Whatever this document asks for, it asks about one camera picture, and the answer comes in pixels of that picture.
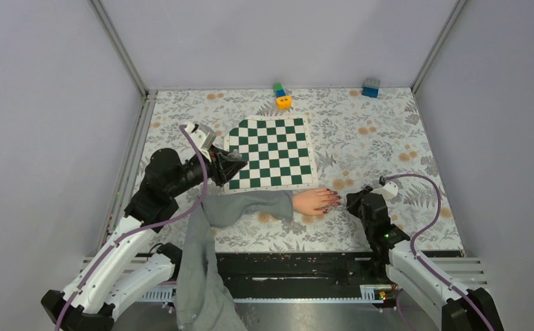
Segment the clear nail polish bottle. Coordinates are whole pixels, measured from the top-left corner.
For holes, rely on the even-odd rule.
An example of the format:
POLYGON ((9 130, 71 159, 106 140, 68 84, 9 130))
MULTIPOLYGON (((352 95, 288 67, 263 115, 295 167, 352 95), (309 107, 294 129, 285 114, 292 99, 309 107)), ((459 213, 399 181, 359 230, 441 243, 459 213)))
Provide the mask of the clear nail polish bottle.
POLYGON ((238 149, 234 149, 232 152, 229 152, 228 158, 231 161, 244 161, 242 154, 238 151, 238 149))

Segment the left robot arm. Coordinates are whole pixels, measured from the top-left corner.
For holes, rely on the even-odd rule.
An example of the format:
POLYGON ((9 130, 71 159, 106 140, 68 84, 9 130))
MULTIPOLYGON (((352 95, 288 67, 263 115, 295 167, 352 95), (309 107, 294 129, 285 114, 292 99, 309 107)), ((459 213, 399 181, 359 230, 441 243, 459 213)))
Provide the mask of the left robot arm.
POLYGON ((201 205, 209 180, 223 186, 246 164, 241 155, 215 146, 196 150, 185 163, 171 148, 154 152, 105 246, 63 290, 49 290, 42 297, 56 330, 111 330, 122 312, 157 284, 184 281, 187 263, 165 252, 154 254, 126 279, 120 276, 145 242, 201 205))

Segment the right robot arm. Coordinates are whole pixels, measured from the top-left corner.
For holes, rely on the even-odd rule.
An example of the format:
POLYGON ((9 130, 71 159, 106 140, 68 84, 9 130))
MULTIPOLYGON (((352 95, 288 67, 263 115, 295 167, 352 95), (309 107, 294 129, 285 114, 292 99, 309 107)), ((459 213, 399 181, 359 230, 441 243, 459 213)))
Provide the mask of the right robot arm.
POLYGON ((386 201, 396 196, 397 190, 395 183, 388 182, 346 196, 346 209, 361 221, 373 252, 373 280, 397 284, 439 330, 503 330, 495 302, 486 289, 472 289, 448 275, 391 221, 386 201))

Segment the grey sleeved forearm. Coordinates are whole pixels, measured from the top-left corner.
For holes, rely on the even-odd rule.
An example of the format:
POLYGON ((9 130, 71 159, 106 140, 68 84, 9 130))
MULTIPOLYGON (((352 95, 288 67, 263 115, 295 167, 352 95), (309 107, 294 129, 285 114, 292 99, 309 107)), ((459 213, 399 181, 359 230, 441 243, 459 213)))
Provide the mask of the grey sleeved forearm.
POLYGON ((247 212, 293 219, 291 191, 254 191, 204 198, 189 216, 177 277, 175 307, 180 330, 246 330, 217 267, 213 228, 235 224, 247 212))

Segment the person's hand with painted nails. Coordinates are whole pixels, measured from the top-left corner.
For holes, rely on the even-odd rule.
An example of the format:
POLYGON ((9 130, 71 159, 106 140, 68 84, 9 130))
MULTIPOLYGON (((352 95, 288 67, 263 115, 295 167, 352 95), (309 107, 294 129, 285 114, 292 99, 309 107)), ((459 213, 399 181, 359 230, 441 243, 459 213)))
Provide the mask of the person's hand with painted nails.
POLYGON ((338 192, 328 188, 310 189, 292 197, 293 210, 303 215, 319 216, 341 204, 338 192))

